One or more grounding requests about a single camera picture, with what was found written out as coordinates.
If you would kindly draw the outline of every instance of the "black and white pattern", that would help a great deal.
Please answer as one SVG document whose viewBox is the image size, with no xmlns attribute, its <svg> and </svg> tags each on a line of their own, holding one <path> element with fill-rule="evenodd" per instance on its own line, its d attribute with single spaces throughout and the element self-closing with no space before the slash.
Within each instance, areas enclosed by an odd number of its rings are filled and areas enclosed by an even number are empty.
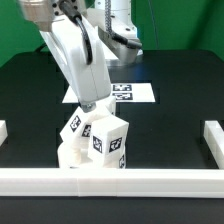
<svg viewBox="0 0 224 224">
<path fill-rule="evenodd" d="M 133 94 L 132 93 L 113 93 L 113 96 L 116 96 L 116 100 L 133 100 Z"/>
<path fill-rule="evenodd" d="M 102 153 L 102 141 L 95 136 L 93 136 L 93 148 Z"/>
<path fill-rule="evenodd" d="M 110 143 L 109 152 L 114 152 L 121 147 L 122 138 L 118 138 Z"/>
<path fill-rule="evenodd" d="M 128 84 L 114 84 L 113 91 L 132 91 L 132 85 Z"/>
<path fill-rule="evenodd" d="M 124 167 L 125 167 L 125 155 L 123 155 L 119 160 L 119 168 L 122 169 Z"/>
<path fill-rule="evenodd" d="M 81 120 L 80 120 L 79 116 L 76 116 L 75 119 L 73 120 L 73 122 L 70 124 L 72 131 L 75 132 L 80 124 L 81 124 Z"/>
<path fill-rule="evenodd" d="M 90 137 L 90 132 L 91 132 L 91 125 L 87 124 L 82 133 L 82 137 L 86 137 L 86 138 Z"/>
</svg>

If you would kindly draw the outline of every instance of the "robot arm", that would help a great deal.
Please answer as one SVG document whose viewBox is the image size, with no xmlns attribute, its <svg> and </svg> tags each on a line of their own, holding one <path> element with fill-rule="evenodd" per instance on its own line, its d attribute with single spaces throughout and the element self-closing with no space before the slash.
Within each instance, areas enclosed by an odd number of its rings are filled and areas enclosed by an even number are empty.
<svg viewBox="0 0 224 224">
<path fill-rule="evenodd" d="M 89 112 L 94 109 L 95 101 L 106 98 L 111 92 L 101 40 L 127 63 L 136 57 L 141 44 L 126 37 L 121 38 L 112 30 L 110 21 L 109 25 L 102 25 L 100 21 L 104 18 L 98 16 L 104 16 L 102 10 L 90 10 L 87 13 L 84 0 L 18 1 L 24 17 L 38 25 L 43 39 L 76 93 L 83 110 Z M 98 26 L 98 33 L 93 27 L 94 22 Z M 134 52 L 133 59 L 128 61 L 128 57 L 124 55 L 129 55 L 130 58 L 130 52 Z"/>
</svg>

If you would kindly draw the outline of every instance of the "black tabletop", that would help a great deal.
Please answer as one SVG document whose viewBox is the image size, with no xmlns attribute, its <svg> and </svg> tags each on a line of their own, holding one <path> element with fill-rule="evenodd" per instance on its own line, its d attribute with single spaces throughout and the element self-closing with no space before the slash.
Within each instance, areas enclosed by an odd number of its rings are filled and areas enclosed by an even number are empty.
<svg viewBox="0 0 224 224">
<path fill-rule="evenodd" d="M 223 125 L 224 64 L 209 51 L 148 51 L 110 68 L 112 82 L 150 82 L 156 103 L 118 103 L 130 122 L 128 168 L 217 169 L 205 120 Z M 0 167 L 57 167 L 59 132 L 77 104 L 52 56 L 23 53 L 0 68 L 0 120 L 9 137 Z M 1 223 L 223 223 L 221 199 L 1 197 Z"/>
<path fill-rule="evenodd" d="M 109 69 L 113 83 L 150 82 L 156 103 L 117 103 L 130 123 L 127 168 L 216 169 L 205 120 L 224 117 L 224 64 L 208 51 L 149 51 Z M 57 167 L 60 131 L 77 104 L 62 104 L 67 82 L 52 56 L 16 55 L 0 69 L 0 119 L 9 137 L 0 167 Z"/>
</svg>

